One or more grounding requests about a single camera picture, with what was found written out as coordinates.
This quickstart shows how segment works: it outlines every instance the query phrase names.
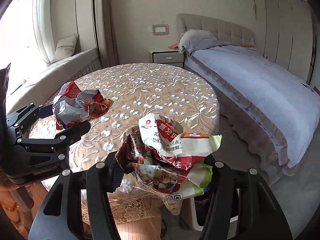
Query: red snack bag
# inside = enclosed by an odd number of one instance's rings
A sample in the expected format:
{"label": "red snack bag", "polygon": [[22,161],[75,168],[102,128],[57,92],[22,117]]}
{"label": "red snack bag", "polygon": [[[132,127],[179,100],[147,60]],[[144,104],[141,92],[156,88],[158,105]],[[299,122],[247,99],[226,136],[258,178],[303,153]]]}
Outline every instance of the red snack bag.
{"label": "red snack bag", "polygon": [[113,101],[104,99],[98,89],[81,91],[73,81],[66,83],[53,100],[57,130],[99,118],[109,111],[112,104]]}

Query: beige cushion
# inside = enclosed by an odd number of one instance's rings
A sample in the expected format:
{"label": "beige cushion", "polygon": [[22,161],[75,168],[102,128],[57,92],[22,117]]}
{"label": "beige cushion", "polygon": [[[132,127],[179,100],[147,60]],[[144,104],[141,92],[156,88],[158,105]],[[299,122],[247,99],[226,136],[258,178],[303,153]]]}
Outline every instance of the beige cushion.
{"label": "beige cushion", "polygon": [[79,35],[76,34],[58,41],[52,63],[58,62],[66,57],[71,57],[75,52],[78,37]]}
{"label": "beige cushion", "polygon": [[185,42],[187,42],[188,40],[192,39],[192,38],[211,38],[213,37],[213,34],[209,31],[204,31],[204,30],[188,30],[186,31],[180,38],[179,40],[179,53],[183,53],[184,51],[184,47],[183,44]]}

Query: embroidered tablecloth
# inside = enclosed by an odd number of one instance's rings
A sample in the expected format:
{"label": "embroidered tablecloth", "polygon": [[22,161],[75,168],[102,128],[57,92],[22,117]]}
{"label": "embroidered tablecloth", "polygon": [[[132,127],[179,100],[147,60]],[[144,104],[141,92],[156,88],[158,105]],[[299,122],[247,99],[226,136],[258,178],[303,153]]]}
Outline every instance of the embroidered tablecloth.
{"label": "embroidered tablecloth", "polygon": [[[69,162],[73,172],[89,169],[105,160],[108,153],[121,145],[124,131],[149,113],[161,114],[181,123],[184,132],[217,134],[219,103],[212,87],[202,78],[182,68],[161,64],[126,64],[87,74],[77,79],[81,90],[99,89],[105,98],[114,101],[109,112],[91,121],[91,129],[70,147]],[[31,128],[29,138],[54,138],[53,116],[39,119]],[[131,174],[125,175],[133,183],[130,193],[119,189],[108,194],[111,210],[117,223],[160,217],[158,206],[162,201],[175,215],[179,214],[181,200],[161,200],[143,191]],[[43,181],[49,190],[56,177]],[[86,191],[81,191],[84,220],[87,215]]]}

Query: wardrobe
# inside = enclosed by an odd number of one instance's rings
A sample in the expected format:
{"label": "wardrobe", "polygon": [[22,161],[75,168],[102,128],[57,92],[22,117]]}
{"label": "wardrobe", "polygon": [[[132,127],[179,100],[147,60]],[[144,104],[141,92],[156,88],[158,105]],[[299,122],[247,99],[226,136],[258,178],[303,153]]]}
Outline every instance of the wardrobe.
{"label": "wardrobe", "polygon": [[310,6],[303,0],[266,0],[264,56],[307,81],[313,31]]}

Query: person's hand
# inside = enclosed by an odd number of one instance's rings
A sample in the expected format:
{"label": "person's hand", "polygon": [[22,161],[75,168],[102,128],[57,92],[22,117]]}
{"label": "person's hand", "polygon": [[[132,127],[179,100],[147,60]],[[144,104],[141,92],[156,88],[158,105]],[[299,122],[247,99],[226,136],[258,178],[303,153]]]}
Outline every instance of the person's hand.
{"label": "person's hand", "polygon": [[[27,191],[32,190],[35,184],[26,185],[25,188]],[[0,191],[12,191],[17,189],[18,186],[14,185],[9,179],[6,180],[4,183],[0,184]]]}

